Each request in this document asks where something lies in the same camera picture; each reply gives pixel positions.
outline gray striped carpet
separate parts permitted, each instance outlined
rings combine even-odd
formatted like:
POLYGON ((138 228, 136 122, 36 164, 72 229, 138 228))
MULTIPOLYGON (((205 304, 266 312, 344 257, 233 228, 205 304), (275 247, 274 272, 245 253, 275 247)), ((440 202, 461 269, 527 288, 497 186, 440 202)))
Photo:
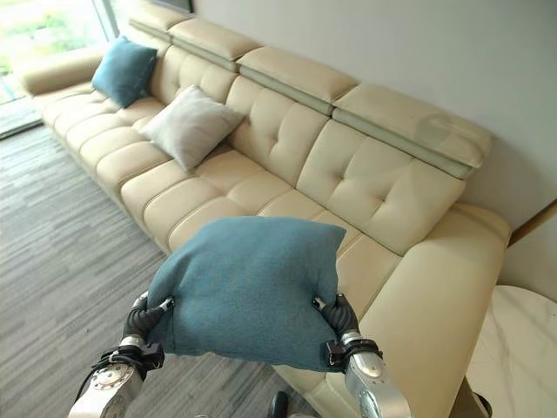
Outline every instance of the gray striped carpet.
MULTIPOLYGON (((65 417, 164 255, 43 127, 0 141, 0 416, 65 417)), ((167 356, 129 417, 265 417, 262 364, 167 356)))

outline cream leather sofa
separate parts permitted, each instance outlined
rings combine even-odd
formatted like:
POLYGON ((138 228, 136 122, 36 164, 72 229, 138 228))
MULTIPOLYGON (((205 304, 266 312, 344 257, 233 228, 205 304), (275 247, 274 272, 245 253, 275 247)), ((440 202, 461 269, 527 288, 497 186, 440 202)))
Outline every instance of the cream leather sofa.
MULTIPOLYGON (((509 235, 498 215, 457 203, 490 132, 160 6, 136 10, 127 35, 158 49, 152 97, 127 109, 91 89, 102 51, 22 73, 69 153, 168 253, 222 217, 343 226, 340 288, 363 334, 415 417, 449 416, 509 235), (186 177, 138 129, 191 84, 247 116, 186 177)), ((276 369, 322 416, 359 416, 343 375, 276 369)))

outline throw pillow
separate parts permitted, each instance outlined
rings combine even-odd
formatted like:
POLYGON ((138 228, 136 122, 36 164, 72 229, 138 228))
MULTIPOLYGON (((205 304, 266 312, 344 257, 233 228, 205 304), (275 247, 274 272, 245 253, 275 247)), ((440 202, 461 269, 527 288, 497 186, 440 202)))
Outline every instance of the throw pillow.
POLYGON ((175 158, 186 172, 192 172, 243 118, 192 85, 151 119, 141 133, 175 158))
POLYGON ((333 303, 345 230, 295 218, 238 217, 205 225, 158 269, 150 307, 174 308, 150 335, 166 353, 211 351, 318 371, 335 334, 312 305, 333 303))
POLYGON ((93 87, 128 107, 147 87, 156 62, 157 50, 119 37, 95 71, 93 87))

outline white marble table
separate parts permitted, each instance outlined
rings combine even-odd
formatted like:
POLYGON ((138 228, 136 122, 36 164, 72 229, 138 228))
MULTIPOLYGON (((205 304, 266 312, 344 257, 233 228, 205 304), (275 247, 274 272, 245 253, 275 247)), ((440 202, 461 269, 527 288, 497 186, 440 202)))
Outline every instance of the white marble table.
POLYGON ((466 376, 493 418, 556 418, 557 304, 497 286, 466 376))

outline teal pillow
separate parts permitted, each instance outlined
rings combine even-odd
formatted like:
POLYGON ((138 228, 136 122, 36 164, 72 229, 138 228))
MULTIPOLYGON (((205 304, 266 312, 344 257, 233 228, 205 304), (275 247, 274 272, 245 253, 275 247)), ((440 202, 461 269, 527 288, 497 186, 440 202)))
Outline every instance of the teal pillow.
POLYGON ((176 302, 150 335, 166 353, 211 351, 247 361, 332 371, 335 334, 312 300, 333 303, 345 230, 294 218, 238 217, 205 225, 158 269, 149 305, 176 302))
POLYGON ((95 71, 93 87, 128 107, 147 87, 156 62, 157 50, 119 37, 95 71))

